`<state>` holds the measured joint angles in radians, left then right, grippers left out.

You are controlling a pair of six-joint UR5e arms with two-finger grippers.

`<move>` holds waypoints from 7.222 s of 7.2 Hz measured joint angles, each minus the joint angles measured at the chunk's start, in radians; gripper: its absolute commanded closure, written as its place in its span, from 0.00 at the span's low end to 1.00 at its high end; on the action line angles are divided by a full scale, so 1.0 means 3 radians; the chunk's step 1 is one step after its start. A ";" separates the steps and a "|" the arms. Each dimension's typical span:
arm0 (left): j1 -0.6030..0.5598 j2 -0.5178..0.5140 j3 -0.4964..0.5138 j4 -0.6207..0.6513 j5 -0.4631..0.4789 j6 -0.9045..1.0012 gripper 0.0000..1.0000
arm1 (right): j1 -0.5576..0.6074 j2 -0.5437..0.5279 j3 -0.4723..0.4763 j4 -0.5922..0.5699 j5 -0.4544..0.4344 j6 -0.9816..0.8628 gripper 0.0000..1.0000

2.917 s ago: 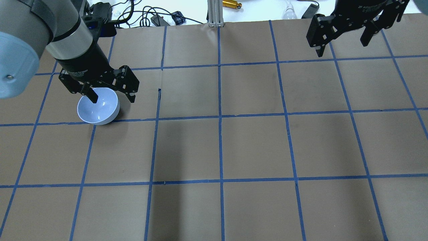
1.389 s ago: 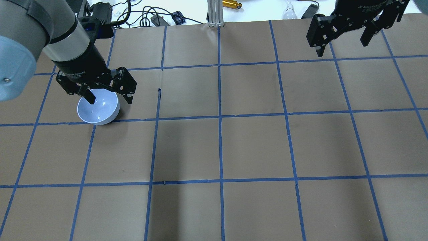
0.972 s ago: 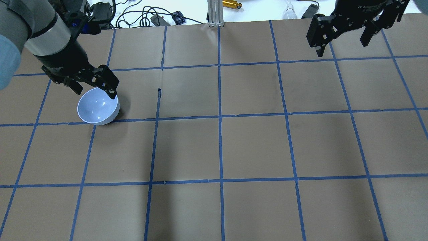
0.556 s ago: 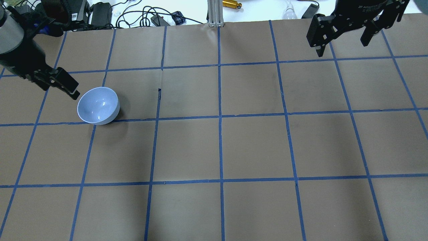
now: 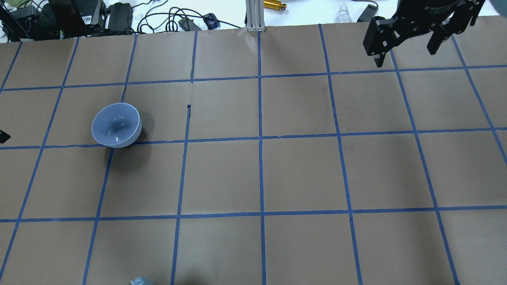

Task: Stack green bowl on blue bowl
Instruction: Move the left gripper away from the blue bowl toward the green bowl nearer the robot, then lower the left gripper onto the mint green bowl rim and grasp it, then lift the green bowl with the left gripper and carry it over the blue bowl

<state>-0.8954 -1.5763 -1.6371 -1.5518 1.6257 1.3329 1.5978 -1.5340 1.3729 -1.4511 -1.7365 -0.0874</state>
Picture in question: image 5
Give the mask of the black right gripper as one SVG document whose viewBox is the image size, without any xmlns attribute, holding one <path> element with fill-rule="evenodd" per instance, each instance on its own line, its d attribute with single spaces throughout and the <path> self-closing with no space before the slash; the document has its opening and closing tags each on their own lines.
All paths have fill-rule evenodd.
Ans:
<svg viewBox="0 0 507 285">
<path fill-rule="evenodd" d="M 383 66 L 388 52 L 408 38 L 427 34 L 431 24 L 437 24 L 427 44 L 429 54 L 435 55 L 442 42 L 453 34 L 462 34 L 476 24 L 485 0 L 399 0 L 393 18 L 371 18 L 363 40 L 368 56 L 375 65 Z M 449 22 L 442 24 L 452 14 Z"/>
</svg>

